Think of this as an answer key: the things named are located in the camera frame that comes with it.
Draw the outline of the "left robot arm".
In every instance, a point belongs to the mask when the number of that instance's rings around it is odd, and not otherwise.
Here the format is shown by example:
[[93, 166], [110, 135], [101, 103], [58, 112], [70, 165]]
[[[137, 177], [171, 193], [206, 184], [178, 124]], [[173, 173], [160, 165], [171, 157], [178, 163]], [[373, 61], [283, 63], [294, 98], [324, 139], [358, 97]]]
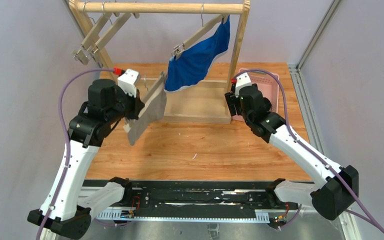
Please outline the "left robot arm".
[[88, 100], [65, 131], [65, 150], [60, 168], [40, 208], [31, 210], [27, 221], [41, 229], [78, 240], [92, 220], [115, 203], [133, 203], [132, 183], [113, 177], [85, 199], [79, 199], [84, 179], [112, 125], [121, 119], [137, 119], [144, 108], [134, 80], [95, 80], [88, 88]]

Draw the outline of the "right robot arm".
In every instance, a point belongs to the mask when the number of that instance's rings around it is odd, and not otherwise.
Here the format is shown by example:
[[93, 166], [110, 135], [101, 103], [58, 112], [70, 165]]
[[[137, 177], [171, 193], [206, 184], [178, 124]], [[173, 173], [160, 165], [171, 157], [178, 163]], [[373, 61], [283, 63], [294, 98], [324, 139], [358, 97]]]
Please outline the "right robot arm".
[[335, 220], [355, 202], [359, 194], [357, 169], [341, 166], [300, 139], [282, 116], [270, 110], [270, 100], [256, 84], [239, 90], [233, 84], [225, 99], [229, 111], [242, 115], [254, 135], [284, 152], [312, 179], [312, 183], [275, 180], [266, 188], [272, 207], [282, 203], [312, 206], [325, 219]]

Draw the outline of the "wooden hanger with grey underwear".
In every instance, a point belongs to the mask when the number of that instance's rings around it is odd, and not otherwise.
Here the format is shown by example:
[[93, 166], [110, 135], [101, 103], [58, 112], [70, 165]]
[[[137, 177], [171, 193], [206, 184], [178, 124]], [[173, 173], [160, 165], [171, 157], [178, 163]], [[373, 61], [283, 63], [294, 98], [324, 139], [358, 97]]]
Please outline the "wooden hanger with grey underwear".
[[139, 119], [150, 118], [153, 122], [164, 117], [167, 104], [167, 93], [164, 89], [166, 79], [167, 73], [161, 72], [143, 99], [145, 107], [140, 111]]

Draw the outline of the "grey underwear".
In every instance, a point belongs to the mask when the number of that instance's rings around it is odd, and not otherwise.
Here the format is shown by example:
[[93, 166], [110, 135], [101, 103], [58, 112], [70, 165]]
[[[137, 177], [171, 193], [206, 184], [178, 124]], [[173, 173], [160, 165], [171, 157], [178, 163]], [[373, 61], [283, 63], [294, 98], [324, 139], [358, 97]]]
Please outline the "grey underwear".
[[165, 114], [167, 94], [163, 84], [153, 87], [146, 96], [145, 107], [139, 113], [138, 119], [126, 119], [123, 126], [131, 146], [135, 145], [152, 122], [161, 120]]

